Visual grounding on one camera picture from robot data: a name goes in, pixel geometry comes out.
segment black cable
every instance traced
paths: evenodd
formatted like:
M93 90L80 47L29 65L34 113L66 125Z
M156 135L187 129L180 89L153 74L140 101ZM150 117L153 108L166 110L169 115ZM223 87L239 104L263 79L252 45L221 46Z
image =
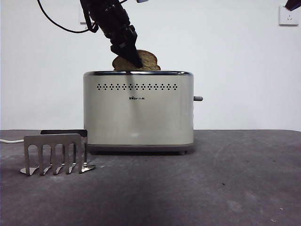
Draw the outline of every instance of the black cable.
M56 26L58 26L59 28L62 28L63 30L65 30L65 31L67 31L67 32L72 32L72 33L84 33L84 32L87 32L87 31L89 31L89 29L86 29L86 30L83 30L83 31L72 31L72 30L69 30L69 29L67 29L67 28L64 28L63 26L61 26L61 25L59 25L59 24L57 24L56 22L54 22L48 15L47 15L47 13L44 11L44 9L43 9L43 7L42 7L42 5L41 5L41 2L40 2L40 0L37 0L38 1L38 4L39 4L39 7L40 7L40 9L42 10L42 12L44 13L44 15L46 16L46 18L50 21L50 22L52 22L54 25L56 25Z

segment robotic arm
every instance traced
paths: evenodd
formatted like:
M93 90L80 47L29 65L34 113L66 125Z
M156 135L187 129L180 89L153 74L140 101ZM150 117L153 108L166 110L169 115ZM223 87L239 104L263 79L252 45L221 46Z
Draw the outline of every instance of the robotic arm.
M111 51L140 68L143 65L135 47L137 33L134 26L130 24L127 12L121 5L122 2L80 0L88 30L97 32L100 27L105 37L111 41ZM96 26L92 26L90 18L95 21Z

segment toaster lever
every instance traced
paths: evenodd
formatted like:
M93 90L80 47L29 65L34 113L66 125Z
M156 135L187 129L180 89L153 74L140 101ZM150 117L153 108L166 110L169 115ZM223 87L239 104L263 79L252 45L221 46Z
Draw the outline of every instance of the toaster lever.
M203 97L193 97L193 101L203 101Z

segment tabletop surface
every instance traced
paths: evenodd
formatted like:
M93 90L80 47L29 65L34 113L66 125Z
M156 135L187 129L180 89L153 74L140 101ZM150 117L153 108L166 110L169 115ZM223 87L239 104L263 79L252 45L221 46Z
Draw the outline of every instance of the tabletop surface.
M35 134L2 130L1 138ZM196 130L194 136L195 150L183 156L89 154L95 170L31 177L19 172L23 144L1 143L1 225L301 225L301 132Z

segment white wall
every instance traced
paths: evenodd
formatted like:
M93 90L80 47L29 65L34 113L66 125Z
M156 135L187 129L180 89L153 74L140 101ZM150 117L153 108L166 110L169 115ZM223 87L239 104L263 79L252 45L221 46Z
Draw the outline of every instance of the white wall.
M82 29L79 0L42 3L54 20ZM278 26L281 3L129 0L124 7L137 48L156 54L162 70L194 73L195 95L204 97L195 103L196 129L301 131L301 28ZM101 31L58 29L35 0L1 4L1 128L82 128L82 76L112 70L109 40Z

